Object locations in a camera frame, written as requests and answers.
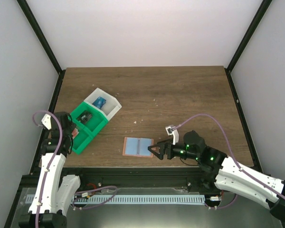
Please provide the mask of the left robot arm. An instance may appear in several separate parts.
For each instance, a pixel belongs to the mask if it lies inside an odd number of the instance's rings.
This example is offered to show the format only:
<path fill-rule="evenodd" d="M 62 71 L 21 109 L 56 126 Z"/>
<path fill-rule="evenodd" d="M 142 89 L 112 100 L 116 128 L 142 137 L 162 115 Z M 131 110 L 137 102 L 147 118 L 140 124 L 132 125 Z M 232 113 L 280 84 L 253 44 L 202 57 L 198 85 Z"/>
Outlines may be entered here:
<path fill-rule="evenodd" d="M 76 191 L 87 188 L 81 175 L 61 176 L 67 156 L 73 149 L 76 124 L 67 112 L 44 112 L 40 126 L 50 137 L 41 145 L 41 170 L 33 201 L 18 221 L 20 228 L 65 228 L 67 211 Z"/>

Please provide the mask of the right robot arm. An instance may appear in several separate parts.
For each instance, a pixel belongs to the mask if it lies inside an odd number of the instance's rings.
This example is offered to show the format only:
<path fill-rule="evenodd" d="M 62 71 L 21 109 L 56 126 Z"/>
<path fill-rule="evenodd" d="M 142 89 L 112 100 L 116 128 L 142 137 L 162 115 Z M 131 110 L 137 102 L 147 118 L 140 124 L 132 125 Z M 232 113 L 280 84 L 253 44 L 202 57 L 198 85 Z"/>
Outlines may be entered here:
<path fill-rule="evenodd" d="M 285 179 L 236 163 L 231 156 L 207 146 L 197 132 L 185 133 L 182 143 L 175 138 L 167 139 L 148 146 L 148 151 L 160 160 L 164 157 L 195 160 L 206 174 L 201 180 L 204 190 L 217 188 L 233 192 L 260 204 L 276 219 L 285 222 Z"/>

